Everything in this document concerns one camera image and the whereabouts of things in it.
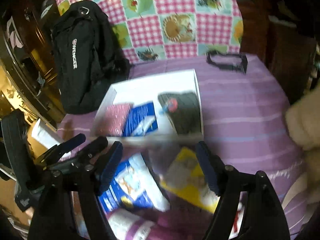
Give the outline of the yellow tissue packet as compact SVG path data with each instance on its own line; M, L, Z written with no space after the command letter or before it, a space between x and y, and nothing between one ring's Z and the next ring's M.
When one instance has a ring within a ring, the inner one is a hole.
M219 197L210 191L194 151L181 148L161 179L161 187L193 204L214 213Z

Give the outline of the blue cartoon tissue packet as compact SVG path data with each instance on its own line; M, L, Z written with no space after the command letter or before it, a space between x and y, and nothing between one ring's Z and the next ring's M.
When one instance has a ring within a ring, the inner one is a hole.
M163 196L140 153L118 165L108 190L99 200L106 213L120 207L128 210L155 209L161 212L170 209L169 201Z

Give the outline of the pink glitter pouch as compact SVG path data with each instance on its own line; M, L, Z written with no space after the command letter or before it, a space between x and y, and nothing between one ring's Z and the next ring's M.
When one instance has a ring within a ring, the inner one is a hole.
M98 135L121 137L132 103L119 103L106 108L98 127Z

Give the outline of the grey plaid slipper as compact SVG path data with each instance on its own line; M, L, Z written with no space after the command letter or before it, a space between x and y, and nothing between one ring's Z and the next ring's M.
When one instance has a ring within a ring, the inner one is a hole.
M194 92L161 93L157 99L177 134L202 132L200 104Z

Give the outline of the white plush toy dog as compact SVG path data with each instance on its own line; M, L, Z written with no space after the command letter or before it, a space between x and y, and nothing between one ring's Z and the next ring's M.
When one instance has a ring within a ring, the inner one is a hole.
M319 85L293 104L285 114L291 139L303 150L308 204L319 202Z

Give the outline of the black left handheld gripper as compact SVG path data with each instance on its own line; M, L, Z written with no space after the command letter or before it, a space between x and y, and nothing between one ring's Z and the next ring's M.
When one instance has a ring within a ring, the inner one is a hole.
M66 191L90 191L100 196L108 188L104 164L95 164L91 170L88 169L90 160L108 146L105 137L98 137L75 157L64 161L61 160L64 154L85 142L84 134L80 133L54 145L36 159L32 159L27 140L27 123L20 110L17 109L4 117L1 120L1 129L7 159L18 183L14 200L21 211L38 206L44 185L55 171L65 176L62 187Z

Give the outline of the purple glitter pump bottle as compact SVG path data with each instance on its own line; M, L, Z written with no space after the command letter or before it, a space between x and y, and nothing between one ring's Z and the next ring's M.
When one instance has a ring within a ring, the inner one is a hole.
M116 239L164 239L160 228L125 209L117 209L108 218L108 223Z

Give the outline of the white cylindrical tube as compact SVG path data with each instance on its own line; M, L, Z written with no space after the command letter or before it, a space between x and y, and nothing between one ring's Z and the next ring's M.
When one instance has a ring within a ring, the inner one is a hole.
M48 150L65 142L41 119L35 122L31 130L31 137Z

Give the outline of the purple striped bed sheet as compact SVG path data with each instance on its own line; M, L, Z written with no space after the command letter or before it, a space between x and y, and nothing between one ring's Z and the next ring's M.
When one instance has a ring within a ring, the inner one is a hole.
M302 150L287 133L284 112L289 101L279 83L257 56L247 54L248 69L243 75L210 66L205 56L162 60L134 65L129 79L195 69L202 102L204 141L227 164L239 171L268 175L277 196L284 204L291 239L297 239L306 213L307 191L297 193L297 181L304 179ZM57 133L68 140L79 133L88 138L95 112L67 114ZM212 215L191 208L170 195L171 210L165 213L143 211L130 214L139 219L121 228L124 239L145 229L145 239L201 239Z

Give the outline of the white shallow cardboard box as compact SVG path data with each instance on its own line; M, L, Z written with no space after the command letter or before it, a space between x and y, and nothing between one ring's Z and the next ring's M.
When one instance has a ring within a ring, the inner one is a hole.
M161 93L194 92L199 100L201 133L177 134L167 116L162 112L157 96ZM109 142L120 141L125 146L157 145L165 142L194 144L203 139L203 118L199 84L193 69L135 78L114 83L105 94L93 120L90 139L98 135L104 111L110 105L132 103L121 137L107 137Z

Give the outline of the black Wenger backpack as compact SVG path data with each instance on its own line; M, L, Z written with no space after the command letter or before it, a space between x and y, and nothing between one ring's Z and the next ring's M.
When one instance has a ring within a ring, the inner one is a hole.
M99 108L110 85L124 81L130 63L108 21L92 1L73 3L52 30L63 109L86 114Z

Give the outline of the pink checkered picture cloth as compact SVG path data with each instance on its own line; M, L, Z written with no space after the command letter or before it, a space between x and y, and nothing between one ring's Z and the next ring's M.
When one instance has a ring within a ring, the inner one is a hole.
M56 0L60 13L82 0ZM131 63L238 53L244 31L236 0L91 0L108 16Z

